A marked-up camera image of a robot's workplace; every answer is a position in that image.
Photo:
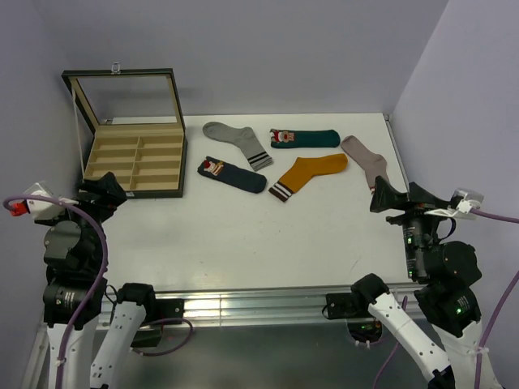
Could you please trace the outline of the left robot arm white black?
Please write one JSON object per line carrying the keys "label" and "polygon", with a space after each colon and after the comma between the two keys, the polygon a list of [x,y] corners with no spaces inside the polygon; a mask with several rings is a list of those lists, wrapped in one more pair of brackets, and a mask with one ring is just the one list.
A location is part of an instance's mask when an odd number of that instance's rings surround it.
{"label": "left robot arm white black", "polygon": [[102,228],[127,195],[116,176],[85,179],[70,207],[40,222],[45,235],[47,285],[44,322],[51,357],[51,388],[115,388],[122,362],[143,323],[158,313],[150,284],[126,283],[117,292],[109,330],[92,351],[102,299],[108,285],[108,245]]}

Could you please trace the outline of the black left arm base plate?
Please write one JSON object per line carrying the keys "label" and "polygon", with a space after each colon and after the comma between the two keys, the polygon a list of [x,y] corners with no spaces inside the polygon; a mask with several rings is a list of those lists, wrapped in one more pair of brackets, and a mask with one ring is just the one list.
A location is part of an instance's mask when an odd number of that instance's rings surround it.
{"label": "black left arm base plate", "polygon": [[[184,315],[185,300],[181,298],[157,299],[155,308],[145,319],[144,323],[163,318],[182,318]],[[111,322],[113,304],[108,300],[102,301],[99,324],[107,327]]]}

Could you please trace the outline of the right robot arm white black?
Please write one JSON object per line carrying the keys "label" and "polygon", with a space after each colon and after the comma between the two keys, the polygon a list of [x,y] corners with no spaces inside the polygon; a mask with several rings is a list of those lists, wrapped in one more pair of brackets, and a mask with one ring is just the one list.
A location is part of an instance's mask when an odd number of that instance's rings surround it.
{"label": "right robot arm white black", "polygon": [[499,388],[501,385],[482,346],[483,323],[472,285],[481,279],[475,249],[446,242],[437,234],[444,220],[473,219],[484,200],[472,190],[458,189],[449,201],[412,182],[405,193],[383,177],[375,179],[370,210],[398,210],[386,221],[402,228],[409,278],[420,284],[418,306],[441,340],[436,344],[403,310],[389,287],[368,274],[351,287],[355,313],[372,315],[390,330],[413,358],[429,388]]}

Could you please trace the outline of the mustard yellow sock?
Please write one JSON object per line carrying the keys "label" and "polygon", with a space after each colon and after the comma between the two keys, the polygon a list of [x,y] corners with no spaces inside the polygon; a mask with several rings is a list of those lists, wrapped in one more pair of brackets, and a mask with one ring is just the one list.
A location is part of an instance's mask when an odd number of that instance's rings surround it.
{"label": "mustard yellow sock", "polygon": [[268,188],[268,192],[285,203],[312,178],[341,173],[347,164],[348,158],[344,153],[316,158],[298,157],[292,167]]}

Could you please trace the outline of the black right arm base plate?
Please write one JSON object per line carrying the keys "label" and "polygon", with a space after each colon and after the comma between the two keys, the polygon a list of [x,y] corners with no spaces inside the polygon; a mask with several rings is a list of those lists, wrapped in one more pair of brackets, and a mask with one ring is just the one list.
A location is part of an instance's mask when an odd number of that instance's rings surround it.
{"label": "black right arm base plate", "polygon": [[367,302],[358,293],[328,293],[322,315],[328,320],[369,318]]}

